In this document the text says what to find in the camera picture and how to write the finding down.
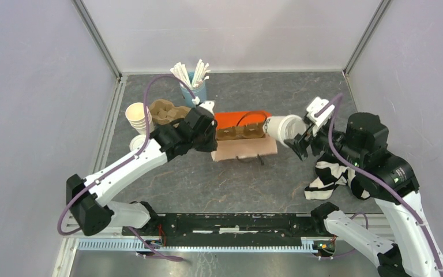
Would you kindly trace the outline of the orange paper bag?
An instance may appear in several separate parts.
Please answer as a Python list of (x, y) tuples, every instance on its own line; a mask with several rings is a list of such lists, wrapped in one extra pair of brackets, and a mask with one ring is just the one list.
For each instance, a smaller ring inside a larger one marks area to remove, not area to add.
[[(232, 111), (215, 113), (216, 130), (252, 123), (263, 123), (272, 114), (265, 110)], [(212, 160), (261, 159), (262, 156), (277, 154), (276, 140), (265, 134), (264, 138), (217, 141), (217, 150), (211, 152)]]

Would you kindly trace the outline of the white paper coffee cup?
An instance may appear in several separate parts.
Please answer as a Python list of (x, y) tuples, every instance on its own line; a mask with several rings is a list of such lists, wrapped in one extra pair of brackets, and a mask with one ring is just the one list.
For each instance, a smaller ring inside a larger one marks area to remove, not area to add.
[(268, 117), (262, 128), (266, 135), (288, 148), (289, 146), (284, 141), (294, 139), (297, 134), (303, 134), (307, 129), (307, 125), (300, 116), (290, 114)]

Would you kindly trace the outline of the brown cardboard cup carrier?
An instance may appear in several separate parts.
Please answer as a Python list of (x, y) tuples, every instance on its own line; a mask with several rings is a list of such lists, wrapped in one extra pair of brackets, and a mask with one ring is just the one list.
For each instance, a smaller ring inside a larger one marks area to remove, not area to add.
[(260, 139), (264, 137), (265, 133), (261, 123), (232, 126), (216, 131), (216, 139), (218, 141)]

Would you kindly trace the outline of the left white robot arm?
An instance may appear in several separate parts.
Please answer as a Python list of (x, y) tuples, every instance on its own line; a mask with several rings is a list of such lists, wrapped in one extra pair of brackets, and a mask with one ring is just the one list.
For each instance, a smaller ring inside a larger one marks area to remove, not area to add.
[(158, 219), (146, 204), (127, 204), (113, 198), (149, 171), (166, 164), (191, 149), (212, 152), (217, 148), (217, 122), (213, 101), (191, 109), (174, 123), (160, 125), (142, 146), (130, 151), (108, 167), (85, 178), (74, 174), (66, 181), (66, 211), (86, 236), (108, 226), (134, 227), (144, 235), (153, 234)]

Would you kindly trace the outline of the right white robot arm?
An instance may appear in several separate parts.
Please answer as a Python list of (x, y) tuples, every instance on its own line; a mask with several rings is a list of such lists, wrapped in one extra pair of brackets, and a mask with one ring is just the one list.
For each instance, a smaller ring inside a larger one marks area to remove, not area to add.
[(344, 239), (380, 276), (443, 276), (443, 254), (426, 221), (418, 180), (405, 159), (388, 151), (388, 134), (380, 118), (370, 113), (352, 114), (344, 132), (311, 115), (292, 115), (279, 129), (278, 139), (300, 159), (325, 153), (354, 172), (354, 180), (381, 208), (394, 240), (372, 234), (331, 203), (312, 211), (314, 234), (329, 232)]

